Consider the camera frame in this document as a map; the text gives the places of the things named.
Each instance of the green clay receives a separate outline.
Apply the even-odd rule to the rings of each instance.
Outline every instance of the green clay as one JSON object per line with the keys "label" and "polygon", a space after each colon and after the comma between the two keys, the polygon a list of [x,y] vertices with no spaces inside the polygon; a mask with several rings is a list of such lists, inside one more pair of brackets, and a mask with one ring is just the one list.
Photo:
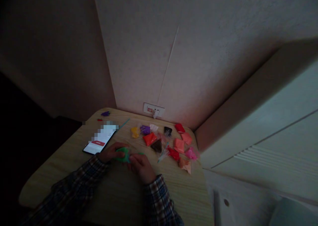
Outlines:
{"label": "green clay", "polygon": [[123,147],[123,148],[117,149],[116,151],[117,152],[124,152],[125,156],[123,158],[114,158],[115,160],[123,162],[123,163],[125,163],[125,162],[130,163],[130,160],[129,160],[130,155],[129,155],[128,148]]}

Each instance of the plaid shirt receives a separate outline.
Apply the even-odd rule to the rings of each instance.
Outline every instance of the plaid shirt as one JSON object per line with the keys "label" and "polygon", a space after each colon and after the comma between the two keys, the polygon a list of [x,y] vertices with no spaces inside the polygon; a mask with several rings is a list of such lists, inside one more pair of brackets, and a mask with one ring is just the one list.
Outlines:
{"label": "plaid shirt", "polygon": [[[54,184],[51,193],[23,219],[21,225],[65,225],[78,220],[109,165],[94,155],[77,171]],[[145,185],[144,193],[146,225],[184,225],[174,210],[162,175]]]}

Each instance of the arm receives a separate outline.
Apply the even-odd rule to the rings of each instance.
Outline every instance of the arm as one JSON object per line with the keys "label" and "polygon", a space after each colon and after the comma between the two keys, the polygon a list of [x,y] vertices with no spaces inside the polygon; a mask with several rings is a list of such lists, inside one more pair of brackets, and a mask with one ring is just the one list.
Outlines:
{"label": "arm", "polygon": [[184,225],[174,210],[167,185],[162,175],[144,187],[146,223],[149,225]]}
{"label": "arm", "polygon": [[96,186],[109,168],[111,158],[123,157],[123,152],[115,150],[126,146],[113,144],[54,184],[51,193],[23,219],[21,225],[64,225],[76,219],[92,199]]}
{"label": "arm", "polygon": [[184,225],[174,210],[167,185],[162,175],[156,176],[145,155],[130,156],[128,168],[137,173],[144,186],[145,224],[146,225]]}

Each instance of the white wall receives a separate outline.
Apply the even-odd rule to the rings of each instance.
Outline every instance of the white wall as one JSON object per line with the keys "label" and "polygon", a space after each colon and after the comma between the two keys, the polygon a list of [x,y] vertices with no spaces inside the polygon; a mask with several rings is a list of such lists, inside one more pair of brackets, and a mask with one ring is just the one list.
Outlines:
{"label": "white wall", "polygon": [[94,0],[6,1],[0,71],[52,117],[116,107]]}
{"label": "white wall", "polygon": [[163,119],[192,129],[283,43],[318,36],[318,0],[96,5],[117,107],[143,114],[143,102],[163,106]]}

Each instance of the electrical outlet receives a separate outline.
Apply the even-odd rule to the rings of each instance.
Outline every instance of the electrical outlet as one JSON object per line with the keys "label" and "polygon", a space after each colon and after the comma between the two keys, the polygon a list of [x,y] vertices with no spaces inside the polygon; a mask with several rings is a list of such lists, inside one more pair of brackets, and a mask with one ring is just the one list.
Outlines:
{"label": "electrical outlet", "polygon": [[151,116],[152,116],[155,110],[159,110],[158,117],[162,117],[164,112],[165,112],[165,108],[163,108],[163,107],[148,104],[148,103],[143,104],[143,111],[145,113],[151,114]]}

